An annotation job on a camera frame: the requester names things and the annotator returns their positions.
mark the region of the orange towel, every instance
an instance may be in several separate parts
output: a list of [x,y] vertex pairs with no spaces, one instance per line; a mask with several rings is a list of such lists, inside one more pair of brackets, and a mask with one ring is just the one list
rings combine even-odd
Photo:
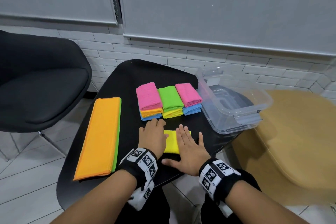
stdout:
[[96,99],[73,180],[111,173],[120,105],[119,97]]
[[151,110],[145,110],[145,111],[141,111],[141,116],[143,118],[148,117],[148,116],[152,116],[152,115],[156,115],[158,113],[163,113],[163,109],[162,108],[155,108],[155,109],[151,109]]

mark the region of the left hand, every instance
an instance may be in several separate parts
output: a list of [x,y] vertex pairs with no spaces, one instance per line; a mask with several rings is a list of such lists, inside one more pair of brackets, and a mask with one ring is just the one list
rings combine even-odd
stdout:
[[139,128],[140,148],[151,150],[157,159],[159,159],[166,149],[167,134],[163,134],[163,126],[166,122],[163,119],[153,119],[146,123],[146,127]]

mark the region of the clear plastic storage box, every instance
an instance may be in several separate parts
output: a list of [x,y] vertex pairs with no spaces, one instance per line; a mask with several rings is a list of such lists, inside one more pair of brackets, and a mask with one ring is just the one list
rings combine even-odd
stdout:
[[230,71],[227,67],[196,72],[202,111],[214,131],[229,134],[254,128],[262,120],[259,112],[271,106],[273,99],[258,89],[256,76]]

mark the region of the white brick wall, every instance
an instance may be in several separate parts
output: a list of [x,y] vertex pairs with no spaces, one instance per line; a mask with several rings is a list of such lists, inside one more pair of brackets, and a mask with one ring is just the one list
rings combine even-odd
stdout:
[[229,51],[198,44],[142,41],[122,35],[15,26],[0,29],[23,34],[62,37],[83,50],[92,68],[92,81],[101,88],[114,69],[130,59],[142,59],[195,74],[199,68],[224,66],[244,72],[263,89],[305,90],[336,102],[335,58]]

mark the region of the finger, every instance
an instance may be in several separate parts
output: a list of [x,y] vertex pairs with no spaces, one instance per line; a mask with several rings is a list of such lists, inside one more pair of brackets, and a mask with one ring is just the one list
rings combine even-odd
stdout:
[[176,139],[177,139],[177,145],[179,149],[181,149],[181,147],[184,146],[184,142],[183,142],[179,128],[176,129]]
[[151,123],[151,125],[153,126],[153,127],[156,127],[157,126],[157,124],[158,124],[158,120],[157,119],[152,119],[152,123]]
[[191,134],[190,134],[189,129],[188,129],[187,126],[184,126],[184,132],[185,132],[186,136],[188,137],[189,141],[190,141],[191,143],[194,143],[195,141],[194,141],[193,138],[191,137]]
[[179,129],[180,129],[180,133],[181,133],[181,137],[184,142],[184,145],[189,144],[190,143],[189,138],[187,137],[182,124],[179,125]]
[[176,168],[178,170],[180,170],[180,168],[181,168],[181,161],[175,161],[175,160],[172,160],[170,158],[162,159],[161,163],[165,166],[173,167],[173,168]]
[[145,130],[145,128],[143,128],[143,127],[139,128],[139,136],[144,132],[144,130]]
[[198,139],[198,145],[204,147],[204,142],[203,142],[203,134],[202,132],[198,133],[199,139]]
[[159,121],[157,122],[157,126],[158,126],[158,127],[161,127],[161,126],[162,126],[162,128],[163,128],[164,125],[166,125],[165,120],[163,120],[163,119],[159,119]]
[[146,128],[149,128],[150,125],[151,125],[151,123],[152,123],[151,121],[148,121],[148,122],[146,123],[146,127],[145,127],[145,129],[146,129]]

